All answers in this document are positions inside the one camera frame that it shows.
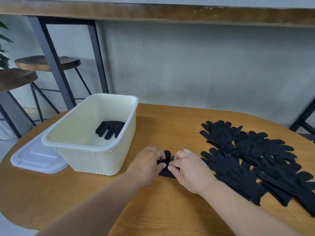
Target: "wooden countertop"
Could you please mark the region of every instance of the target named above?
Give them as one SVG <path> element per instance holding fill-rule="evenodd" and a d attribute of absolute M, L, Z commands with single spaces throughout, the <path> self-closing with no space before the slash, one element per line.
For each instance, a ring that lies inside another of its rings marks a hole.
<path fill-rule="evenodd" d="M 0 211 L 17 225 L 41 230 L 116 177 L 75 172 L 71 167 L 55 174 L 43 174 L 11 165 L 10 158 L 15 151 L 65 113 L 28 132 L 0 164 Z M 138 106 L 136 133 L 118 174 L 123 173 L 135 154 L 148 145 L 167 149 L 172 154 L 188 148 L 200 155 L 211 147 L 199 134 L 200 124 L 206 120 L 230 121 L 236 127 L 243 125 L 244 131 L 264 131 L 271 139 L 284 140 L 294 147 L 302 169 L 315 175 L 315 144 L 276 123 L 237 112 L 152 104 Z M 288 207 L 283 207 L 267 193 L 261 205 L 302 234 L 314 234 L 315 218 L 297 201 L 292 200 Z M 110 235 L 127 234 L 233 235 L 205 200 L 188 192 L 176 179 L 161 176 L 139 191 L 110 232 Z"/>
<path fill-rule="evenodd" d="M 128 4 L 89 1 L 0 0 L 0 14 L 95 20 L 314 26 L 315 9 Z"/>

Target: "plant leaf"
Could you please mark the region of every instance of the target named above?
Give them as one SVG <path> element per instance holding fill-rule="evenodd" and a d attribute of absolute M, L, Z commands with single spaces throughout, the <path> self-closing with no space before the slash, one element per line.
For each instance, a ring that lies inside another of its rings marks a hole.
<path fill-rule="evenodd" d="M 13 43 L 12 40 L 10 40 L 9 38 L 5 37 L 5 36 L 2 35 L 2 34 L 0 34 L 0 39 L 4 39 L 4 40 L 6 40 L 7 42 L 12 42 L 12 43 Z"/>
<path fill-rule="evenodd" d="M 0 68 L 2 69 L 9 69 L 9 64 L 5 63 L 3 60 L 0 60 Z"/>
<path fill-rule="evenodd" d="M 3 24 L 1 21 L 0 21 L 0 27 L 5 28 L 5 29 L 9 30 L 9 28 L 8 28 L 5 24 Z"/>
<path fill-rule="evenodd" d="M 2 59 L 2 60 L 4 60 L 4 61 L 10 60 L 8 57 L 6 57 L 6 56 L 4 56 L 4 55 L 2 55 L 2 54 L 0 54 L 0 59 Z"/>

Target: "hand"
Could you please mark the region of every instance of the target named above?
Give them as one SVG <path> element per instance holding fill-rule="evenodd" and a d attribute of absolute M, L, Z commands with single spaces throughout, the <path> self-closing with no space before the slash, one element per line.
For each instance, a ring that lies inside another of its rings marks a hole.
<path fill-rule="evenodd" d="M 157 164 L 157 160 L 165 160 L 164 151 L 156 146 L 146 147 L 139 151 L 126 173 L 135 178 L 140 188 L 144 187 L 150 184 L 166 167 L 165 163 Z"/>
<path fill-rule="evenodd" d="M 217 181 L 202 159 L 187 149 L 176 153 L 174 160 L 168 164 L 168 170 L 182 186 L 199 195 Z"/>

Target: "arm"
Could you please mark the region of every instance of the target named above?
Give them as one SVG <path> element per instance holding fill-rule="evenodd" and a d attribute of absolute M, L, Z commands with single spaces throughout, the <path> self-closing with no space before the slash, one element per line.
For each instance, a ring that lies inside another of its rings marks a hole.
<path fill-rule="evenodd" d="M 300 235 L 218 181 L 191 151 L 178 151 L 168 169 L 187 190 L 203 197 L 237 236 Z"/>
<path fill-rule="evenodd" d="M 165 163 L 157 165 L 159 159 L 165 159 L 162 150 L 156 147 L 144 148 L 123 175 L 36 236 L 107 235 L 137 191 L 150 184 L 166 166 Z"/>

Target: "wooden stool seat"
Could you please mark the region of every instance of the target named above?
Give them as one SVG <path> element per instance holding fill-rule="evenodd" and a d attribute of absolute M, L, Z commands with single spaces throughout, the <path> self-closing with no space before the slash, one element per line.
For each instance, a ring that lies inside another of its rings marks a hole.
<path fill-rule="evenodd" d="M 80 59 L 68 56 L 60 56 L 59 60 L 63 70 L 72 69 L 81 64 Z M 51 72 L 44 55 L 35 55 L 16 59 L 14 60 L 14 63 L 20 69 Z"/>
<path fill-rule="evenodd" d="M 0 92 L 10 91 L 38 79 L 35 71 L 18 68 L 0 70 Z"/>

